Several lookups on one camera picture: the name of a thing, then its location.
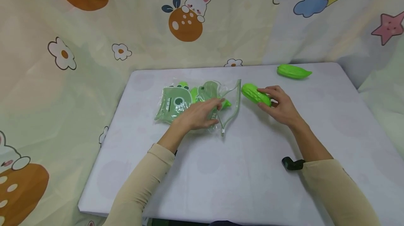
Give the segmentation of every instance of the clear plastic packaging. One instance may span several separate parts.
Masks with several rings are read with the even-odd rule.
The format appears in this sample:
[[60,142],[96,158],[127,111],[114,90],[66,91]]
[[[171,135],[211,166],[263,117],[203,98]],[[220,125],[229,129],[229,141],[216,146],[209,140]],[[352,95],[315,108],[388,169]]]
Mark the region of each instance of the clear plastic packaging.
[[173,79],[173,83],[163,88],[160,107],[154,120],[172,123],[182,112],[196,102],[204,102],[211,98],[226,98],[223,108],[213,109],[208,119],[220,122],[209,130],[220,128],[225,133],[226,124],[236,116],[240,106],[241,80],[220,83],[215,80],[194,81]]

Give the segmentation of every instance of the black clip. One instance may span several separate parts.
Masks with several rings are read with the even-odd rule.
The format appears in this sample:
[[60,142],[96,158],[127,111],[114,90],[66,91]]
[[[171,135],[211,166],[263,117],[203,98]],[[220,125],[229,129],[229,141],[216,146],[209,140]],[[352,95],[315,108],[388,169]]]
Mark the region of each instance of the black clip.
[[296,171],[303,169],[303,163],[305,163],[303,159],[296,160],[295,162],[290,157],[284,157],[282,159],[282,165],[289,171]]

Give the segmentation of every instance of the hand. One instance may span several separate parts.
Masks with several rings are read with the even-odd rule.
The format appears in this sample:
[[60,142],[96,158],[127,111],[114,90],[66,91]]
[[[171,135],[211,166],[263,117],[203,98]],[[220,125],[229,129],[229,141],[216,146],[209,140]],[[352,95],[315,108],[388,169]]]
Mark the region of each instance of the hand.
[[191,104],[188,109],[173,121],[172,125],[181,127],[185,129],[186,132],[190,130],[209,128],[210,126],[217,124],[219,121],[217,119],[207,119],[208,115],[215,108],[220,110],[224,100],[225,99],[212,98],[205,102]]
[[289,126],[290,128],[299,123],[304,123],[303,118],[297,112],[290,97],[279,86],[258,88],[258,92],[269,94],[276,102],[272,102],[272,107],[259,102],[258,106],[273,117],[276,121]]

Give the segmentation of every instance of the white table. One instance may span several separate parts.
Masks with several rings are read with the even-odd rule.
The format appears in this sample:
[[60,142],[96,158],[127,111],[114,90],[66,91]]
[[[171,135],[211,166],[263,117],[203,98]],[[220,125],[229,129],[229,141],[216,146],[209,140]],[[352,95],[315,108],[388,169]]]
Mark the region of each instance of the white table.
[[[372,203],[383,225],[404,221],[404,162],[336,63],[301,64],[302,81],[277,66],[139,70],[132,73],[79,202],[82,212],[107,216],[136,164],[167,129],[155,124],[162,88],[173,78],[242,79],[280,85],[330,153]],[[218,133],[188,135],[149,201],[144,216],[243,224],[332,225],[298,171],[281,159],[300,159],[291,132],[242,96],[236,119]]]

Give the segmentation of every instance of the green plastic part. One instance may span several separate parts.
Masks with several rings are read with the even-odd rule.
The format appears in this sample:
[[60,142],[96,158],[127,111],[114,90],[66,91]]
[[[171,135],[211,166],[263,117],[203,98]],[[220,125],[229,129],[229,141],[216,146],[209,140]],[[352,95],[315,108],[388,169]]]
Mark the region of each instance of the green plastic part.
[[227,107],[231,107],[231,102],[226,99],[226,101],[224,101],[224,103],[222,104],[222,109],[226,109]]
[[[218,98],[218,89],[220,83],[215,81],[207,81],[202,86],[198,88],[198,101],[204,102],[211,98]],[[210,114],[208,114],[208,119],[215,119],[217,117],[217,109],[213,109]]]
[[277,73],[285,77],[301,80],[308,77],[313,72],[307,71],[301,67],[296,67],[289,64],[282,64],[277,68]]
[[163,89],[160,109],[154,120],[163,120],[172,123],[182,112],[192,104],[191,93],[183,87],[173,87]]
[[191,96],[192,96],[192,103],[197,102],[197,96],[198,96],[198,88],[194,87],[191,89]]
[[257,104],[259,102],[263,102],[269,107],[271,107],[271,98],[267,94],[261,93],[257,91],[257,86],[246,83],[242,86],[241,92],[242,94],[248,98],[253,103]]
[[180,86],[182,86],[185,89],[189,89],[188,83],[186,83],[186,82],[179,82],[177,87],[180,88]]

